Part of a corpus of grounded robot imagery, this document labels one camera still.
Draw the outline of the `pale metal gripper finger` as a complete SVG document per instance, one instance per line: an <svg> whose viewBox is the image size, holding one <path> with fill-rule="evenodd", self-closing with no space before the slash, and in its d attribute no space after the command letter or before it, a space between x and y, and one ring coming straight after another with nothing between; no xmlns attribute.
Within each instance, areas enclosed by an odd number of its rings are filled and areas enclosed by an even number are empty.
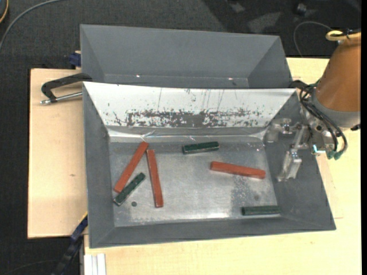
<svg viewBox="0 0 367 275"><path fill-rule="evenodd" d="M279 135L288 135L291 133L291 119L279 118L272 120L265 134L265 141L273 143L278 141Z"/></svg>
<svg viewBox="0 0 367 275"><path fill-rule="evenodd" d="M302 159L299 157L296 150L287 151L277 180L282 182L288 179L295 179L301 164Z"/></svg>

